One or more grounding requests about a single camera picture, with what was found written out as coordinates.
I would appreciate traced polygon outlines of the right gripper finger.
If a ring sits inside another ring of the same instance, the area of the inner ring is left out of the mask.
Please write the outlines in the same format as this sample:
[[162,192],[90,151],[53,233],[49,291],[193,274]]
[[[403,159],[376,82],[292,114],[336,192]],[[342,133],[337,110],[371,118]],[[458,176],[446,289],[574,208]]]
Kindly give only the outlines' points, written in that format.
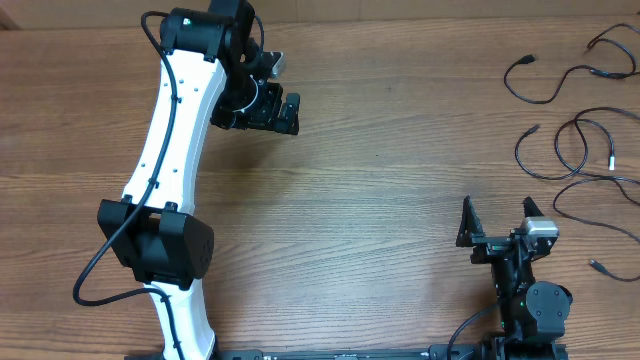
[[457,247],[473,247],[486,237],[479,217],[476,214],[470,195],[463,200],[461,224],[456,238]]
[[539,209],[535,201],[530,197],[526,197],[523,202],[524,217],[543,217],[543,212]]

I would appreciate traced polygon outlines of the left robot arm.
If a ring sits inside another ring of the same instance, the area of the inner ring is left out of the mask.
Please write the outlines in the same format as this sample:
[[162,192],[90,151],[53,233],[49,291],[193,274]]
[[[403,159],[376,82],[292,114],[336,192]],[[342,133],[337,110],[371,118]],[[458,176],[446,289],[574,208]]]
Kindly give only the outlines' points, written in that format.
[[299,131],[300,97],[277,81],[284,55],[252,37],[261,26],[246,1],[161,15],[160,32],[151,37],[161,78],[145,145],[120,199],[98,210],[105,249],[156,307],[164,359],[210,359],[216,349],[203,290],[214,232],[194,215],[208,128]]

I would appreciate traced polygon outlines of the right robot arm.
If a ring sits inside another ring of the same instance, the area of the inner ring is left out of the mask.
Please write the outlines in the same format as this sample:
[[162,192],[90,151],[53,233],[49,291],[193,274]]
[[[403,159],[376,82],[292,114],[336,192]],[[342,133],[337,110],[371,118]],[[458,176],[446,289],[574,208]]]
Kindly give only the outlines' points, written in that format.
[[[463,200],[458,247],[472,250],[473,264],[491,266],[496,303],[471,316],[451,336],[449,359],[566,359],[565,321],[573,302],[571,292],[558,284],[538,281],[532,264],[551,252],[559,238],[556,223],[545,216],[532,198],[523,200],[524,219],[506,236],[486,235],[469,196]],[[469,350],[455,340],[477,319],[498,310],[501,330],[488,333]]]

